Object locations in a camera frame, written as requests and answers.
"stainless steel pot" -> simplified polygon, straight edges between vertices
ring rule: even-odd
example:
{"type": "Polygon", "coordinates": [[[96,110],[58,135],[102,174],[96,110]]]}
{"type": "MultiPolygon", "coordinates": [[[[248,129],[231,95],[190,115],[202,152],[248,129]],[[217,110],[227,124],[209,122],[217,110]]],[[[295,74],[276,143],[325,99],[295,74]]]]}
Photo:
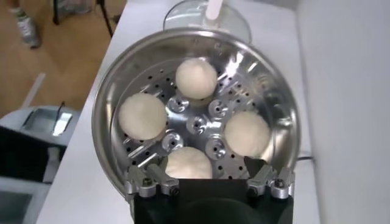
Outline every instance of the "stainless steel pot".
{"type": "Polygon", "coordinates": [[[129,165],[142,167],[183,145],[205,152],[215,178],[247,178],[243,158],[229,149],[223,136],[225,123],[242,110],[256,111],[271,128],[261,158],[276,169],[294,167],[300,144],[297,107],[284,78],[261,53],[214,30],[155,33],[126,49],[99,87],[92,117],[97,157],[122,195],[129,165]],[[174,83],[178,65],[193,57],[210,62],[219,74],[213,97],[196,102],[181,96],[174,83]],[[150,141],[130,139],[118,124],[117,109],[138,92],[154,94],[166,104],[166,131],[150,141]]]}

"person's foot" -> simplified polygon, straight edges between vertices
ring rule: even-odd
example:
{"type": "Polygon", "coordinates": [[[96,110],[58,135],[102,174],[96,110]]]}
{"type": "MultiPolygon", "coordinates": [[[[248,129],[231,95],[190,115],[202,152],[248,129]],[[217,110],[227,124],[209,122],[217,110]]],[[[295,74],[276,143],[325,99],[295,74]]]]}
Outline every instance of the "person's foot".
{"type": "Polygon", "coordinates": [[[18,27],[23,42],[25,42],[30,48],[37,48],[41,45],[41,40],[38,36],[37,28],[30,17],[19,17],[18,27]]]}

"white countertop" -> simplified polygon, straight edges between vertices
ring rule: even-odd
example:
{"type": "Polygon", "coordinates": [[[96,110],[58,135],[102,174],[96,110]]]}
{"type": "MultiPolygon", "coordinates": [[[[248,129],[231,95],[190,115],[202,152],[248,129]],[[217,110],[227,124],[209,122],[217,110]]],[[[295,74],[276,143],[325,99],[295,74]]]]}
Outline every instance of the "white countertop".
{"type": "MultiPolygon", "coordinates": [[[[132,1],[126,4],[38,224],[133,223],[129,205],[111,185],[95,154],[91,134],[93,100],[114,59],[137,40],[161,30],[165,13],[176,2],[132,1]]],[[[232,5],[245,12],[244,17],[252,29],[253,45],[279,68],[292,88],[302,126],[300,154],[311,155],[294,12],[259,2],[235,1],[232,5]]],[[[296,166],[294,223],[319,223],[311,161],[300,161],[296,166]]]]}

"white dough ball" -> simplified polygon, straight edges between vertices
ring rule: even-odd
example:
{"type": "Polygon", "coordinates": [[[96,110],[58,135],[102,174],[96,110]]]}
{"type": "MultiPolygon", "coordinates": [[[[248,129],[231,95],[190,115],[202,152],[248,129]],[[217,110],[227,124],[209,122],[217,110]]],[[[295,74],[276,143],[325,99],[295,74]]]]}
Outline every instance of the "white dough ball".
{"type": "Polygon", "coordinates": [[[163,102],[146,93],[130,96],[119,109],[119,124],[122,130],[137,140],[157,137],[165,128],[166,117],[163,102]]]}
{"type": "Polygon", "coordinates": [[[198,149],[183,147],[168,155],[166,174],[181,179],[211,179],[213,169],[207,156],[198,149]]]}
{"type": "Polygon", "coordinates": [[[177,68],[176,85],[184,96],[200,100],[213,94],[217,72],[208,62],[192,58],[177,68]]]}
{"type": "Polygon", "coordinates": [[[268,146],[270,130],[264,119],[254,112],[236,113],[224,130],[227,145],[240,156],[259,157],[268,146]]]}

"metal bracket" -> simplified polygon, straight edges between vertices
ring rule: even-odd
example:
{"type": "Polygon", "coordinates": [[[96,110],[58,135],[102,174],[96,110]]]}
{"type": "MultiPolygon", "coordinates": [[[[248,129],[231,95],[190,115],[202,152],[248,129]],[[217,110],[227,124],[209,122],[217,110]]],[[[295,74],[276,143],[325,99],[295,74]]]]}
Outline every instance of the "metal bracket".
{"type": "Polygon", "coordinates": [[[179,180],[168,176],[156,164],[147,166],[146,173],[160,184],[163,194],[170,196],[179,194],[179,180]]]}
{"type": "Polygon", "coordinates": [[[156,194],[156,182],[147,177],[137,166],[130,166],[127,173],[127,193],[138,193],[143,198],[153,197],[156,194]]]}
{"type": "Polygon", "coordinates": [[[278,177],[271,183],[271,196],[278,199],[286,199],[294,196],[295,173],[283,167],[278,177]]]}
{"type": "Polygon", "coordinates": [[[277,173],[270,165],[263,165],[257,174],[246,181],[248,186],[248,196],[259,197],[264,194],[266,186],[270,180],[276,177],[277,173]]]}

